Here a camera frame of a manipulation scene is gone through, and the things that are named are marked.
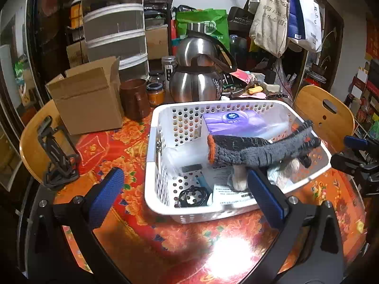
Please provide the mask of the white plush bunny toy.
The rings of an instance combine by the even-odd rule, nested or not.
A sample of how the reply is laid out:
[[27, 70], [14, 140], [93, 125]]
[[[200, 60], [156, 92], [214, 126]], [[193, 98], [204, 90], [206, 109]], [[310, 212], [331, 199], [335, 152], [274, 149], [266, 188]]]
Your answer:
[[[311, 158], [302, 156], [291, 160], [283, 160], [280, 164], [271, 165], [266, 170], [266, 177], [271, 184], [278, 186], [281, 190], [293, 185], [291, 177], [296, 175], [300, 167], [309, 168], [311, 166]], [[227, 180], [228, 186], [232, 191], [244, 192], [248, 190], [247, 169], [243, 165], [233, 165], [231, 174]]]

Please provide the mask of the purple tissue pack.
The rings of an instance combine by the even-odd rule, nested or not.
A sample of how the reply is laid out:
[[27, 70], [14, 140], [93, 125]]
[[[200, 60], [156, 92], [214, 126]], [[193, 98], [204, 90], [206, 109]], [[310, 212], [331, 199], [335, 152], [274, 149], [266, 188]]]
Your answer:
[[269, 121], [255, 111], [225, 111], [202, 116], [201, 138], [208, 135], [259, 137], [266, 140], [288, 129], [286, 121]]

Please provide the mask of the grey knitted glove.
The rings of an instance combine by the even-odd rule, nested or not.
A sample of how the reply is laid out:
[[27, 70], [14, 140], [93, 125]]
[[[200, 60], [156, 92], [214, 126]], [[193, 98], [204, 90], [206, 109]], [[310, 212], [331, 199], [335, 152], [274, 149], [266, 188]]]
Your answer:
[[321, 145], [320, 138], [311, 134], [312, 127], [313, 122], [306, 120], [289, 136], [273, 143], [259, 137], [208, 135], [208, 161], [214, 165], [260, 168], [308, 156]]

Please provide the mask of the white perforated plastic basket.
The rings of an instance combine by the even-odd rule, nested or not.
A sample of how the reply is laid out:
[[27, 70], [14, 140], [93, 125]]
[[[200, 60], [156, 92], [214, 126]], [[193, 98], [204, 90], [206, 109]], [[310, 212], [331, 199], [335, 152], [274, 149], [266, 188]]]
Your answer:
[[222, 219], [257, 208], [250, 169], [291, 195], [330, 160], [312, 123], [281, 101], [162, 105], [152, 114], [144, 199], [182, 224]]

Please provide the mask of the white printed plastic bag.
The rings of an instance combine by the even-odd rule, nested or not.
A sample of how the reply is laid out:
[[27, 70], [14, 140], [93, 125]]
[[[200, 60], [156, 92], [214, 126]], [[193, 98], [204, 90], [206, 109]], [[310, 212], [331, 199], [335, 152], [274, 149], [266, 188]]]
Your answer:
[[207, 137], [201, 138], [200, 136], [175, 148], [167, 147], [162, 153], [162, 159], [166, 164], [167, 171], [173, 177], [200, 171], [201, 175], [197, 178], [197, 182], [211, 194], [211, 198], [207, 202], [209, 206], [213, 203], [229, 204], [249, 201], [253, 198], [248, 190], [235, 192], [228, 186], [227, 180], [233, 166], [209, 164]]

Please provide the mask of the right wooden chair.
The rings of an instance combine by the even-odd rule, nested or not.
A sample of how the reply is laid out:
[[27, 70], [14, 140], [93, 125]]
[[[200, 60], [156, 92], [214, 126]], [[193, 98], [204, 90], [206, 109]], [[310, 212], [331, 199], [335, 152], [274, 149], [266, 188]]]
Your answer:
[[354, 132], [355, 119], [351, 110], [315, 85], [307, 85], [299, 91], [294, 109], [304, 120], [313, 122], [313, 131], [332, 151], [341, 152], [345, 148], [344, 138]]

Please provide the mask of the wooden chair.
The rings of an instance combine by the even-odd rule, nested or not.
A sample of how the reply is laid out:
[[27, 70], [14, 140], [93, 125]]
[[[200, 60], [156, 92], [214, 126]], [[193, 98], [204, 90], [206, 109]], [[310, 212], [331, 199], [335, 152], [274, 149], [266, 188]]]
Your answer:
[[354, 132], [355, 119], [351, 110], [315, 85], [307, 85], [299, 91], [294, 109], [304, 120], [313, 122], [313, 131], [332, 151], [341, 152], [345, 148], [344, 138]]
[[[53, 118], [51, 127], [56, 128], [57, 126], [65, 126], [55, 105], [55, 102], [53, 100], [50, 100], [32, 117], [30, 122], [28, 122], [28, 124], [25, 126], [19, 144], [19, 151], [23, 164], [26, 166], [31, 175], [42, 185], [44, 185], [44, 173], [48, 168], [50, 159], [39, 144], [37, 138], [37, 129], [40, 123], [48, 115], [52, 116]], [[64, 138], [62, 132], [57, 133], [55, 135], [55, 138], [66, 154], [70, 155], [73, 153], [73, 150], [71, 149], [67, 140]]]

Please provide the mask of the shelf with boxes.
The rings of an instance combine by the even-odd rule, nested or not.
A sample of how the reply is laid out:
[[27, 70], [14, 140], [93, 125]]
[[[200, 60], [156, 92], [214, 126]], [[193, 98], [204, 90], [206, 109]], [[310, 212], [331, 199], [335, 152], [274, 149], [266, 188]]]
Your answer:
[[378, 60], [365, 66], [353, 77], [346, 103], [355, 118], [354, 134], [378, 140]]

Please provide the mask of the left wooden chair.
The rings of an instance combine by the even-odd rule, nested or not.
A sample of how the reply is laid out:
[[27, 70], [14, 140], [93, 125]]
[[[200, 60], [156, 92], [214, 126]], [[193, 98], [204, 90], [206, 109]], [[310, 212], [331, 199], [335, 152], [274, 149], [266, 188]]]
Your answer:
[[[53, 100], [50, 100], [32, 117], [30, 122], [28, 122], [28, 124], [25, 126], [19, 144], [19, 151], [23, 164], [26, 166], [31, 175], [42, 185], [44, 185], [44, 173], [48, 168], [50, 159], [39, 144], [37, 138], [37, 129], [40, 123], [48, 115], [52, 116], [53, 118], [51, 127], [56, 128], [57, 126], [65, 126], [55, 105], [55, 102]], [[64, 138], [62, 132], [57, 133], [55, 135], [55, 138], [66, 154], [70, 155], [73, 153], [73, 150], [71, 149], [67, 140]]]

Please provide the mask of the white blue shopping bag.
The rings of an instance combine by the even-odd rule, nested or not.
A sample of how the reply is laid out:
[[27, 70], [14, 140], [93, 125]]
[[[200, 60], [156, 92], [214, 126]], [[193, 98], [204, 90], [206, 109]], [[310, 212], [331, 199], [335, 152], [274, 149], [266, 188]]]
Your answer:
[[289, 0], [290, 41], [309, 52], [320, 52], [322, 46], [319, 5], [315, 0]]

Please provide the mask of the brown mug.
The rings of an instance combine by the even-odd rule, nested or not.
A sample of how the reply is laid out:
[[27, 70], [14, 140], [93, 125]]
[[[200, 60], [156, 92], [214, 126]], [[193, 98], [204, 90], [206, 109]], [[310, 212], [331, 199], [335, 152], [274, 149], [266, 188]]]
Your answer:
[[142, 120], [150, 113], [146, 91], [146, 80], [130, 79], [121, 83], [119, 94], [125, 116], [131, 120]]

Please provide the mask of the orange lidded jar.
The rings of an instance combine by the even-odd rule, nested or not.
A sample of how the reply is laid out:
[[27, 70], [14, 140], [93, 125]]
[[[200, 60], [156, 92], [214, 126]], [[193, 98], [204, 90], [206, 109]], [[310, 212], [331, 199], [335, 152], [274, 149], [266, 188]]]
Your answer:
[[151, 107], [162, 105], [165, 100], [165, 89], [162, 83], [152, 82], [146, 86], [148, 100]]

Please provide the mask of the green shopping bag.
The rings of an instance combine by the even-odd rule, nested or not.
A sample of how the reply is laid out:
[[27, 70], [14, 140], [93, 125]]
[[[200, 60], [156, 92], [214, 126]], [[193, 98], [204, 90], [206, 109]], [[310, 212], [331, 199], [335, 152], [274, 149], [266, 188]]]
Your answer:
[[175, 15], [177, 35], [180, 39], [186, 37], [187, 25], [189, 23], [204, 24], [204, 33], [218, 39], [228, 50], [229, 26], [226, 10], [208, 8], [205, 10], [189, 10], [177, 12]]

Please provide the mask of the dark glass cabinet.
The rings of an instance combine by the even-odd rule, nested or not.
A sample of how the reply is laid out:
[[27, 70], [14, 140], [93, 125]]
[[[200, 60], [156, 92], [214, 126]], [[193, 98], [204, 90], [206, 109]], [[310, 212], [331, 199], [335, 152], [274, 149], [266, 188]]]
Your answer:
[[50, 96], [46, 83], [70, 66], [84, 39], [80, 0], [1, 0], [1, 188], [21, 167], [19, 142]]

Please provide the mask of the red wall scroll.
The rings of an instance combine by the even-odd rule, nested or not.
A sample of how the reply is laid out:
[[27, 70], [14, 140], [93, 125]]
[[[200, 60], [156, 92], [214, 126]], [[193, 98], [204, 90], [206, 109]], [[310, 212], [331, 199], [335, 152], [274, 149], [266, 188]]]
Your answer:
[[378, 20], [372, 15], [366, 15], [366, 47], [365, 47], [365, 59], [366, 60], [378, 60], [379, 53], [379, 27]]

